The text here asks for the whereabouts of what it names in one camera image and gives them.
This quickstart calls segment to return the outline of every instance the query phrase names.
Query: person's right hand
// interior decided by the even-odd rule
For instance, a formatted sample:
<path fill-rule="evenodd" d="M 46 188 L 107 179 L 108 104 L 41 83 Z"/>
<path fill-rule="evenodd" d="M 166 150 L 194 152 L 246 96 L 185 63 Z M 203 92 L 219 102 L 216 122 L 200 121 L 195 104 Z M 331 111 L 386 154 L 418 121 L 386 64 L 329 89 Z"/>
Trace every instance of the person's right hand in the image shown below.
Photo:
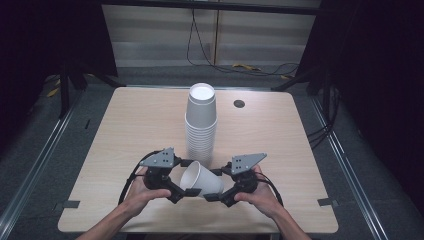
<path fill-rule="evenodd" d="M 262 173 L 259 165 L 252 168 L 256 173 Z M 259 179 L 265 179 L 261 174 L 256 174 Z M 245 201 L 253 204 L 259 211 L 266 216 L 273 218 L 283 206 L 278 202 L 277 198 L 271 191 L 268 184 L 259 182 L 258 187 L 253 193 L 240 192 L 234 196 L 236 201 Z"/>

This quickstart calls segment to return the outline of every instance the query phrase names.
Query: hand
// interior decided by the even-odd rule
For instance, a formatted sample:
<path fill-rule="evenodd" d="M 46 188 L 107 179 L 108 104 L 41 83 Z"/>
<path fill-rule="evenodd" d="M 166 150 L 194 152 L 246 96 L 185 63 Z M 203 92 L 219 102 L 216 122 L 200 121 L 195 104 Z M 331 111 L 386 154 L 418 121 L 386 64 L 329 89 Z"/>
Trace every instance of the hand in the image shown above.
<path fill-rule="evenodd" d="M 137 175 L 144 175 L 146 171 L 147 168 L 142 168 Z M 134 179 L 127 197 L 122 202 L 126 211 L 129 212 L 132 217 L 139 215 L 150 200 L 171 196 L 171 192 L 167 189 L 148 189 L 146 185 L 144 185 L 143 178 L 142 176 L 138 176 Z"/>
<path fill-rule="evenodd" d="M 252 170 L 256 173 L 262 173 L 259 165 L 254 166 Z M 256 175 L 259 179 L 265 179 L 261 174 Z M 253 204 L 260 212 L 270 218 L 274 218 L 278 210 L 282 208 L 281 204 L 272 193 L 271 188 L 264 182 L 259 182 L 258 187 L 253 193 L 237 193 L 234 196 L 234 200 L 249 202 Z"/>

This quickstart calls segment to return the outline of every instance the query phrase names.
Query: light wood tabletop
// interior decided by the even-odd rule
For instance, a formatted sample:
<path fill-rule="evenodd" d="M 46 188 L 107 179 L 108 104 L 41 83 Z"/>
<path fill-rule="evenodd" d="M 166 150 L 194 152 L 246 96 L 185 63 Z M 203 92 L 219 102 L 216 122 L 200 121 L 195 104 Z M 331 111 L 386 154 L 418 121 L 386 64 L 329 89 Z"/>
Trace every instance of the light wood tabletop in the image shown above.
<path fill-rule="evenodd" d="M 187 158 L 184 114 L 189 89 L 118 88 L 115 90 L 69 200 L 78 208 L 64 209 L 58 227 L 63 232 L 91 228 L 118 203 L 125 181 L 140 159 L 154 150 L 174 147 Z M 235 100 L 245 102 L 243 108 Z M 309 233 L 333 233 L 338 224 L 293 98 L 288 93 L 216 90 L 218 125 L 210 168 L 234 155 L 266 153 L 260 166 L 282 195 L 286 209 Z M 171 172 L 179 184 L 184 168 Z M 225 190 L 234 182 L 222 176 Z M 253 205 L 239 202 L 227 208 L 203 198 L 183 198 L 177 204 L 156 199 L 130 220 L 122 232 L 147 233 L 277 233 L 271 219 Z"/>

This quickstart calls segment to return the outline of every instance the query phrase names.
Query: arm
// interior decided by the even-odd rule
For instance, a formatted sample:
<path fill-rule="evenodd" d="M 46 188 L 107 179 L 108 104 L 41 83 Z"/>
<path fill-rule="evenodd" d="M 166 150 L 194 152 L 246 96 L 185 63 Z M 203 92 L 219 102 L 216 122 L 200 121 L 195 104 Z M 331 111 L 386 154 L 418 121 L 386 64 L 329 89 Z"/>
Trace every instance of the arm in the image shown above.
<path fill-rule="evenodd" d="M 261 168 L 258 165 L 253 168 L 253 171 L 262 173 Z M 263 179 L 263 176 L 258 174 L 258 178 Z M 277 224 L 284 239 L 310 239 L 291 217 L 289 212 L 277 201 L 268 184 L 259 182 L 255 192 L 238 193 L 234 196 L 234 200 L 249 202 L 260 212 L 271 218 L 275 224 Z"/>
<path fill-rule="evenodd" d="M 137 175 L 144 175 L 147 168 L 141 169 Z M 131 218 L 137 216 L 150 200 L 169 197 L 171 192 L 166 189 L 149 190 L 142 177 L 134 179 L 125 200 L 99 223 L 78 237 L 86 239 L 111 239 Z"/>

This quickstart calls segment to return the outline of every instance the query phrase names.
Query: stack of cups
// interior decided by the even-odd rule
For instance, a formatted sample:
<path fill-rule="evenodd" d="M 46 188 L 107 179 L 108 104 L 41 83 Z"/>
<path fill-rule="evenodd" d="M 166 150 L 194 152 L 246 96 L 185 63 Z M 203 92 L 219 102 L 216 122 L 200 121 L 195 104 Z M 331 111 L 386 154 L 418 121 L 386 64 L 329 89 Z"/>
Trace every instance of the stack of cups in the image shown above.
<path fill-rule="evenodd" d="M 186 146 L 190 159 L 209 166 L 217 125 L 215 90 L 206 83 L 190 88 L 185 115 Z"/>

